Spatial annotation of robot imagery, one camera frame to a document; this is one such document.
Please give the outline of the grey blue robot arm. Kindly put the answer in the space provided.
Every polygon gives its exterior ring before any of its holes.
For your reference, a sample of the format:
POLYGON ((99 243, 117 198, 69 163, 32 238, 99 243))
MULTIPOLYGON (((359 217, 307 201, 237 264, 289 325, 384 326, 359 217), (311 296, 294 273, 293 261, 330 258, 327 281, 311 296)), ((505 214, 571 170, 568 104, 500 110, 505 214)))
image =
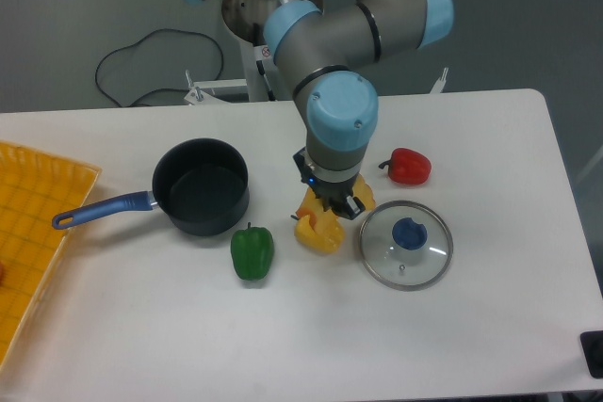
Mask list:
POLYGON ((258 1, 258 28, 306 127, 294 157, 301 180, 325 209, 356 218, 366 207, 353 186, 378 118, 377 92, 358 69, 444 38, 453 1, 355 0, 333 13, 312 0, 258 1))

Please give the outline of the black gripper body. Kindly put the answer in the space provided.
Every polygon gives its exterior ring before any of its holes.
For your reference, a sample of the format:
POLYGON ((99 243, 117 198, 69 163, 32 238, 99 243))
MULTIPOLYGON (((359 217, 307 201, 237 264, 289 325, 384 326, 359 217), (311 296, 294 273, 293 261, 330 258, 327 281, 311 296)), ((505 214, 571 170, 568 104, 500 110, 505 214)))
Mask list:
POLYGON ((345 170, 324 169, 310 158, 304 148, 293 155, 293 160, 300 172, 301 181, 321 200, 330 199, 336 214, 342 217, 343 201, 348 195, 352 195, 353 185, 360 175, 360 167, 345 170))

